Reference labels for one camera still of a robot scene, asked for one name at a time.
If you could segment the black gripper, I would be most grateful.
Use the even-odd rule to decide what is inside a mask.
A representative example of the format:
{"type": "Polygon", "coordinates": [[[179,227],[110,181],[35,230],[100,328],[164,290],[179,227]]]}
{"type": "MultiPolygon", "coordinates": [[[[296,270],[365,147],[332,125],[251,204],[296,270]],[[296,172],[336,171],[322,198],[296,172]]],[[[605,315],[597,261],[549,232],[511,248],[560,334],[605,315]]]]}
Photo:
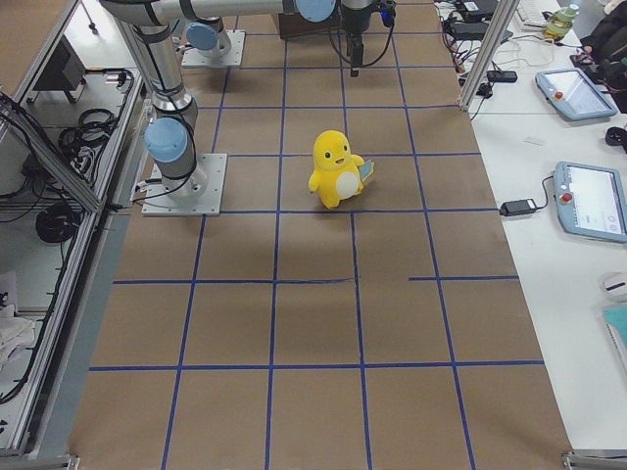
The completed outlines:
{"type": "Polygon", "coordinates": [[[363,67],[362,34],[369,28],[371,13],[371,7],[360,9],[341,8],[341,25],[347,41],[350,77],[358,77],[363,67]]]}

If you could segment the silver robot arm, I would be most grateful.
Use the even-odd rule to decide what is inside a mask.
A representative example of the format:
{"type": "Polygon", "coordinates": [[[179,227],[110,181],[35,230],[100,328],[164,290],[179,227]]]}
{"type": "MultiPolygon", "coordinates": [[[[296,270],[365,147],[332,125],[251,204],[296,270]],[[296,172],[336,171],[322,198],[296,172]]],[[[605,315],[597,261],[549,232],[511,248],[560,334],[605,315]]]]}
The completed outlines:
{"type": "Polygon", "coordinates": [[[338,57],[349,64],[352,77],[375,63],[363,61],[362,36],[370,26],[374,13],[381,15],[384,25],[395,27],[396,3],[393,1],[103,1],[103,8],[128,29],[127,45],[141,69],[142,77],[152,87],[152,103],[164,116],[177,116],[193,133],[197,103],[185,88],[180,65],[175,57],[170,23],[186,19],[191,24],[208,27],[209,49],[215,50],[225,34],[221,19],[229,16],[265,14],[297,14],[310,23],[321,23],[333,15],[340,19],[347,42],[347,53],[338,57]]]}
{"type": "Polygon", "coordinates": [[[185,35],[189,44],[208,58],[220,58],[231,50],[231,40],[224,29],[222,17],[191,22],[185,28],[185,35]]]}

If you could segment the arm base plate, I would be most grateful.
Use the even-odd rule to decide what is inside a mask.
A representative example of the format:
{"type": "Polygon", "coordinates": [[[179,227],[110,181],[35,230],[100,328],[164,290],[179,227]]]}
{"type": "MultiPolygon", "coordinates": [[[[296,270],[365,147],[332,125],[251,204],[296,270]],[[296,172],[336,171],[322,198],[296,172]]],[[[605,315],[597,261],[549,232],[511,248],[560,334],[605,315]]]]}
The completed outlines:
{"type": "Polygon", "coordinates": [[[245,31],[225,29],[211,32],[206,28],[186,30],[190,45],[183,54],[181,65],[187,69],[238,67],[243,58],[245,31]]]}
{"type": "Polygon", "coordinates": [[[163,180],[158,166],[153,164],[151,177],[159,182],[147,187],[142,213],[146,216],[219,215],[226,167],[227,154],[200,154],[191,177],[175,190],[181,182],[163,180]]]}

